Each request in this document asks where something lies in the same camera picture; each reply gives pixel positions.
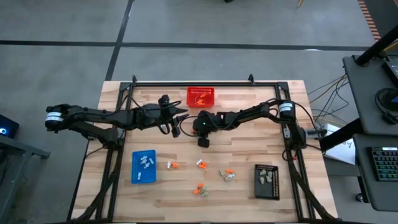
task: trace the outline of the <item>wooden table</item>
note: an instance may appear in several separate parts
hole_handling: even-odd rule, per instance
[[[290,96],[311,112],[303,81],[288,81]],[[120,82],[105,82],[99,100],[99,109],[114,110]],[[257,105],[275,97],[269,87],[216,87],[216,111],[237,111]],[[185,104],[187,89],[183,87],[135,88],[133,97],[141,105],[157,103],[163,94],[171,101],[182,100],[178,107],[189,109],[191,115],[200,109]],[[309,117],[297,108],[301,127],[312,128]],[[192,119],[184,121],[182,128],[192,129]],[[124,147],[118,197],[114,222],[294,222],[297,221],[292,184],[287,162],[282,160],[284,143],[280,124],[269,119],[257,119],[232,131],[210,134],[210,147],[197,146],[197,139],[181,134],[173,138],[163,135],[157,128],[128,131]],[[313,140],[309,144],[318,145]],[[98,141],[88,146],[88,153],[101,147]],[[157,181],[153,184],[131,184],[132,152],[155,149],[157,154]],[[335,203],[320,151],[303,150],[310,188],[321,204],[337,217]],[[84,164],[72,218],[78,217],[98,193],[103,175],[106,150],[90,155]],[[208,163],[206,170],[199,169],[196,161]],[[178,169],[167,169],[167,161],[177,162]],[[254,165],[269,164],[279,167],[280,200],[254,198]],[[235,178],[225,182],[219,169],[232,169]],[[194,195],[203,183],[208,197]],[[304,214],[307,214],[305,197],[300,191]],[[104,215],[108,203],[104,203]]]

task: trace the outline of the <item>black tray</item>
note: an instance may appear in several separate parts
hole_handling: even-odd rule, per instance
[[[260,183],[260,172],[265,169],[272,171],[272,182],[264,184]],[[266,198],[271,200],[279,200],[279,173],[277,166],[270,165],[254,165],[254,196],[256,198]]]

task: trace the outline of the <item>gray floor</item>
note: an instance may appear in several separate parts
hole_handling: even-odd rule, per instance
[[[115,41],[127,0],[0,1],[0,40]],[[356,0],[295,1],[136,0],[126,42],[196,42],[367,46],[372,35]],[[0,113],[21,124],[18,140],[51,151],[33,158],[19,189],[10,222],[66,219],[87,141],[79,134],[48,133],[48,105],[95,108],[112,47],[0,45]],[[122,48],[112,80],[305,80],[308,91],[344,74],[341,59],[361,52],[303,50]],[[349,85],[341,95],[350,105],[336,115],[357,117]],[[310,95],[314,99],[319,93]],[[327,96],[314,102],[321,109]],[[331,110],[343,102],[336,100]],[[353,177],[330,177],[339,217],[396,223],[398,214],[356,203]]]

